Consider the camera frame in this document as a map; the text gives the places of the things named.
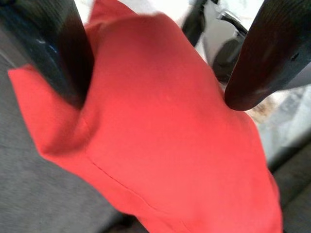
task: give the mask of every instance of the red cloth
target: red cloth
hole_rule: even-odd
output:
[[[40,155],[151,233],[280,233],[256,126],[225,105],[178,26],[113,0],[97,1],[92,18],[96,63],[82,110],[30,66],[9,72]]]

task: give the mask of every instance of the red bag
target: red bag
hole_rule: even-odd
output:
[[[167,16],[98,0],[81,110],[32,67],[11,70],[42,157],[94,186],[151,233],[281,233],[256,126],[229,109],[210,67]]]

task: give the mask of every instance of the red fabric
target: red fabric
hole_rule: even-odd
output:
[[[225,105],[212,70],[167,16],[120,17],[125,8],[115,7],[87,29],[96,63],[82,110],[33,68],[9,72],[40,155],[151,233],[280,233],[252,120]]]

